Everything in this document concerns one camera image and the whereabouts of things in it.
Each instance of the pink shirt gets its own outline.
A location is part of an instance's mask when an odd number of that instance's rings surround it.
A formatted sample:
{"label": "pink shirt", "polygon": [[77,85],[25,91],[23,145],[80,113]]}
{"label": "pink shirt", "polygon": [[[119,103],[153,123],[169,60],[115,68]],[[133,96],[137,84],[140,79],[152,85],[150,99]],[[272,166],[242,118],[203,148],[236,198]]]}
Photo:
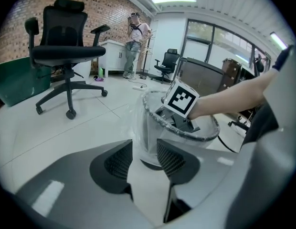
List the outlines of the pink shirt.
{"label": "pink shirt", "polygon": [[143,36],[139,30],[133,30],[127,42],[134,42],[134,41],[139,42],[139,40],[148,36],[148,31],[151,30],[146,23],[142,23],[138,28],[142,31]]}

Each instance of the green bin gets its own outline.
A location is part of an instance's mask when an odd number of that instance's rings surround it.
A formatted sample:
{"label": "green bin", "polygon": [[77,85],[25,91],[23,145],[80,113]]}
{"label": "green bin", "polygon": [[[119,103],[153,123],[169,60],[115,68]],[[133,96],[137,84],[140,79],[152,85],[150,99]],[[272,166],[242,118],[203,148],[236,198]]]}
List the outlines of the green bin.
{"label": "green bin", "polygon": [[0,99],[13,106],[47,90],[51,71],[45,66],[33,69],[29,57],[0,63]]}

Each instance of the ceiling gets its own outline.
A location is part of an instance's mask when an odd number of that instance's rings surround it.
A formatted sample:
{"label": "ceiling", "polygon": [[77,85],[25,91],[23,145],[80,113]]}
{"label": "ceiling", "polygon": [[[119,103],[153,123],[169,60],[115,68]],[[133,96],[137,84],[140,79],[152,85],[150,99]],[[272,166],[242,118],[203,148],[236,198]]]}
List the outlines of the ceiling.
{"label": "ceiling", "polygon": [[147,15],[155,15],[160,12],[170,12],[175,8],[188,12],[205,10],[213,14],[220,13],[230,17],[230,20],[242,22],[245,27],[250,27],[261,34],[269,43],[279,49],[270,38],[273,31],[286,44],[295,42],[294,35],[285,20],[270,0],[197,0],[196,3],[163,3],[154,4],[151,0],[137,0],[145,7]]}

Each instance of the gray pants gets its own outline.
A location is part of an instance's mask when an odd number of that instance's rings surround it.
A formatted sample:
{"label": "gray pants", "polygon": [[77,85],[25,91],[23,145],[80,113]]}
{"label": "gray pants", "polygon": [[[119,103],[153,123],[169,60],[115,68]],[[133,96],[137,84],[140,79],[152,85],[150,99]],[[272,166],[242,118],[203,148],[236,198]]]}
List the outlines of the gray pants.
{"label": "gray pants", "polygon": [[133,73],[133,61],[137,57],[137,53],[141,47],[139,42],[126,43],[126,59],[125,72]]}

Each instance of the person wearing headset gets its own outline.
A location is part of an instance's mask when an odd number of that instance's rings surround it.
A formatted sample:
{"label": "person wearing headset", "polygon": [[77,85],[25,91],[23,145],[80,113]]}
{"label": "person wearing headset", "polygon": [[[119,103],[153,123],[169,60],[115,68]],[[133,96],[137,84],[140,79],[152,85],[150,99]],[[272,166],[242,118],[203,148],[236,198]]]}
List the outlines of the person wearing headset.
{"label": "person wearing headset", "polygon": [[139,20],[139,13],[135,12],[131,14],[132,23],[128,26],[128,41],[126,43],[126,63],[125,72],[123,77],[126,79],[133,78],[133,61],[135,60],[137,53],[139,52],[142,44],[152,37],[150,27],[146,23],[141,23]]}
{"label": "person wearing headset", "polygon": [[243,81],[222,92],[199,98],[188,117],[192,120],[204,115],[236,113],[262,104],[242,145],[255,142],[265,133],[277,129],[277,121],[271,107],[265,102],[263,92],[281,70],[292,47],[293,45],[289,45],[282,50],[272,69],[261,76]]}

